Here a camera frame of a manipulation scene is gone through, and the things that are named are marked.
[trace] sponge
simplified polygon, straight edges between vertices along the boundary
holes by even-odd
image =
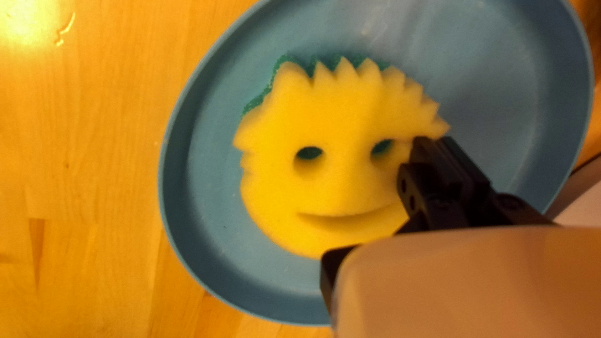
[[[439,138],[449,128],[399,69],[330,60],[305,70],[280,58],[234,137],[249,215],[274,243],[313,259],[393,234],[407,220],[398,166],[415,136]]]

